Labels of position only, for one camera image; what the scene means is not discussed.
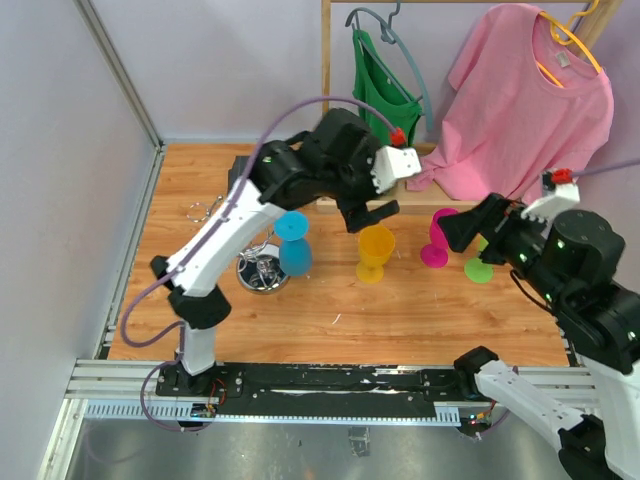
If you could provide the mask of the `lime green plastic wine glass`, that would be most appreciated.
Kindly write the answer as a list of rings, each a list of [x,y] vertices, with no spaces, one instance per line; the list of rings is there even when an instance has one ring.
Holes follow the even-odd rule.
[[[476,284],[486,284],[491,281],[494,275],[493,267],[484,263],[480,255],[487,247],[488,241],[480,237],[478,241],[478,252],[475,257],[470,258],[464,265],[464,273],[467,278]]]

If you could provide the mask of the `magenta plastic wine glass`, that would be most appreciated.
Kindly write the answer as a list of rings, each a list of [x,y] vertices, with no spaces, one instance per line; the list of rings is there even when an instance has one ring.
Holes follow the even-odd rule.
[[[458,211],[454,208],[443,208],[434,213],[429,228],[430,242],[424,245],[420,251],[420,258],[424,265],[430,268],[442,268],[447,265],[449,244],[442,228],[438,224],[438,220],[441,217],[457,213]]]

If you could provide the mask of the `blue plastic wine glass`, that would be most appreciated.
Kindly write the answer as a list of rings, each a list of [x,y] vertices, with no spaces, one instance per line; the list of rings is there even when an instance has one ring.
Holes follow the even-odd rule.
[[[305,238],[308,231],[309,221],[298,211],[289,211],[274,223],[274,232],[281,240],[280,267],[289,276],[303,276],[311,269],[312,250]]]

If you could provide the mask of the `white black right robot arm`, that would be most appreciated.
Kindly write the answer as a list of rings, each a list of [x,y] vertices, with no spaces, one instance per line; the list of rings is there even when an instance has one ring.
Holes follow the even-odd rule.
[[[453,387],[466,400],[496,401],[555,450],[573,479],[639,476],[639,295],[614,281],[624,239],[600,215],[569,208],[547,217],[499,194],[438,219],[449,248],[486,239],[483,262],[510,266],[528,283],[595,386],[596,415],[563,406],[480,346],[459,357]]]

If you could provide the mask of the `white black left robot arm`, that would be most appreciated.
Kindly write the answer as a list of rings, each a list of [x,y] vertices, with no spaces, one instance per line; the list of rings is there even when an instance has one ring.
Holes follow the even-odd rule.
[[[185,325],[179,383],[190,394],[203,395],[214,383],[216,328],[231,313],[219,277],[258,233],[322,197],[336,202],[350,233],[398,213],[395,200],[367,206],[420,169],[403,131],[393,128],[390,137],[384,145],[358,115],[331,108],[313,130],[257,145],[234,163],[237,176],[226,199],[197,234],[172,256],[152,260]]]

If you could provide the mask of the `yellow plastic wine glass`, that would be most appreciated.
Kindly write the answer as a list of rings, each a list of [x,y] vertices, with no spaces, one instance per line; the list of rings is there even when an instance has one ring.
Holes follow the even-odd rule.
[[[367,284],[380,282],[394,250],[395,237],[388,228],[380,224],[364,228],[358,237],[357,278]]]

